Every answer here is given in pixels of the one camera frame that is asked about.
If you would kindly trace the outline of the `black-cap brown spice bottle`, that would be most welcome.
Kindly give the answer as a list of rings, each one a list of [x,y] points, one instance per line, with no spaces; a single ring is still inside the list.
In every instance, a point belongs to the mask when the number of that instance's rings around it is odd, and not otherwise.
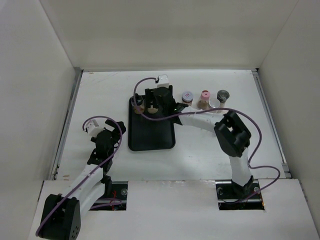
[[[144,105],[144,99],[141,95],[135,94],[131,98],[131,105],[133,107],[133,112],[137,115],[140,115],[141,113],[144,113],[145,111],[145,105]]]

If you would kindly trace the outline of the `black-cap pale spice bottle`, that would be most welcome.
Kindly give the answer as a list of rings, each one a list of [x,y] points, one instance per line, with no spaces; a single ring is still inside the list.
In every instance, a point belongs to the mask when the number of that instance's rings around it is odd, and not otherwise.
[[[159,111],[158,105],[155,102],[150,102],[147,107],[147,112],[149,114],[156,114]]]

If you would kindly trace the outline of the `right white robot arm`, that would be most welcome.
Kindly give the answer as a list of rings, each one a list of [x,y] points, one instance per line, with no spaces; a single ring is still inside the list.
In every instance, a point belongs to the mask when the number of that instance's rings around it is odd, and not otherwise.
[[[185,103],[176,102],[171,85],[145,89],[145,105],[160,109],[162,116],[173,124],[214,133],[221,150],[229,157],[233,194],[243,198],[250,192],[253,175],[248,164],[248,147],[252,135],[235,111],[200,113]]]

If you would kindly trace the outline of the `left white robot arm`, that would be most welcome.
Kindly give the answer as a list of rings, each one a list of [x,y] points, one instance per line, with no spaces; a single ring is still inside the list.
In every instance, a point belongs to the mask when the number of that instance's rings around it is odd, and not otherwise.
[[[108,130],[100,127],[96,117],[87,119],[82,129],[91,137],[95,147],[84,170],[63,192],[50,194],[42,211],[41,221],[35,232],[45,240],[75,240],[81,230],[85,214],[100,199],[112,195],[112,180],[108,172],[113,157],[119,150],[126,127],[122,121],[105,117]]]

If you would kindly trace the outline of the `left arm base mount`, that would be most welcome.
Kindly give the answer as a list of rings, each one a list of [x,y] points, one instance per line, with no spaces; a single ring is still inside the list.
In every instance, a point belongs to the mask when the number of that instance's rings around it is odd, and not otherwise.
[[[91,211],[126,211],[129,183],[116,181],[91,207]]]

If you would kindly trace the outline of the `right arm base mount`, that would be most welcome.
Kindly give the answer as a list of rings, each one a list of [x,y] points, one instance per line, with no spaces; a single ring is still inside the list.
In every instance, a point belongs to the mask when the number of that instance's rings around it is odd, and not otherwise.
[[[221,211],[265,210],[264,201],[260,192],[245,199],[260,189],[260,184],[257,180],[253,181],[248,192],[245,194],[236,193],[231,181],[216,181],[215,187],[218,209]]]

